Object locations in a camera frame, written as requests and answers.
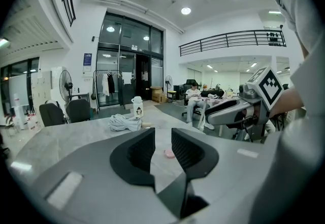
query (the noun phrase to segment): white shirt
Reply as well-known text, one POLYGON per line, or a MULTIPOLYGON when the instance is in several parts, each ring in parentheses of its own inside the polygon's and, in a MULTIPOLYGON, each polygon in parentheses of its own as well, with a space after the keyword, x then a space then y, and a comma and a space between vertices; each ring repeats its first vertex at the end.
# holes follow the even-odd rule
POLYGON ((190 88, 190 89, 188 89, 186 91, 186 94, 187 94, 186 99, 189 100, 194 95, 198 95, 199 96, 201 94, 201 91, 199 91, 198 89, 193 90, 192 88, 190 88))
POLYGON ((316 48, 324 48, 324 24, 313 0, 275 0, 275 2, 289 29, 299 36, 309 53, 316 48))

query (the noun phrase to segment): seated person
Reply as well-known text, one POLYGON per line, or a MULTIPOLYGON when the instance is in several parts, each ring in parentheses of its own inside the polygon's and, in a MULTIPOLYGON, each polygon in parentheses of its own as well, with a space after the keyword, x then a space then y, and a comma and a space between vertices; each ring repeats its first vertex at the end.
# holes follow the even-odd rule
MULTIPOLYGON (((186 91, 186 99, 188 100, 187 104, 187 124, 190 126, 193 126, 192 119, 193 119, 193 110, 195 106, 198 106, 200 108, 203 108, 204 101, 201 99, 198 99, 198 97, 201 95, 201 92, 198 90, 198 84, 194 82, 192 84, 192 88, 188 89, 186 91)), ((205 127, 214 130, 214 126, 209 124, 208 122, 205 122, 205 127)))

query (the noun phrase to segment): hanging clothes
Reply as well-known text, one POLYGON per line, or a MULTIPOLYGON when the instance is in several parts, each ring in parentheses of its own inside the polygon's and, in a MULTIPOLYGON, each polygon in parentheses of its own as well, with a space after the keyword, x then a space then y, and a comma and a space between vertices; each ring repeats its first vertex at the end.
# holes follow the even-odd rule
POLYGON ((114 79, 112 73, 108 75, 107 81, 108 81, 109 93, 115 93, 114 79))
POLYGON ((108 75, 106 73, 103 74, 102 86, 103 86, 103 94, 109 96, 110 91, 109 91, 109 84, 108 84, 108 75))

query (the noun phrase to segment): black metal railing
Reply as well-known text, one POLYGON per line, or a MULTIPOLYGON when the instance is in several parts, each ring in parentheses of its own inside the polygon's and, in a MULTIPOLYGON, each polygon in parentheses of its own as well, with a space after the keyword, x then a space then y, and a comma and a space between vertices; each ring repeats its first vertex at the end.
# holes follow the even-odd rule
POLYGON ((180 55, 245 45, 269 45, 286 47, 280 30, 247 30, 214 35, 179 46, 180 55))

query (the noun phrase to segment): white sneaker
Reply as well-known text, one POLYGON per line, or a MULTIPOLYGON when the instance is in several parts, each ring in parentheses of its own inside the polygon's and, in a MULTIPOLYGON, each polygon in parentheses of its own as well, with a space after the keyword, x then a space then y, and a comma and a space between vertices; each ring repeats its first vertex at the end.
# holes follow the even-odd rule
POLYGON ((208 122, 206 122, 204 126, 207 127, 208 129, 214 130, 214 126, 212 124, 209 124, 208 122))

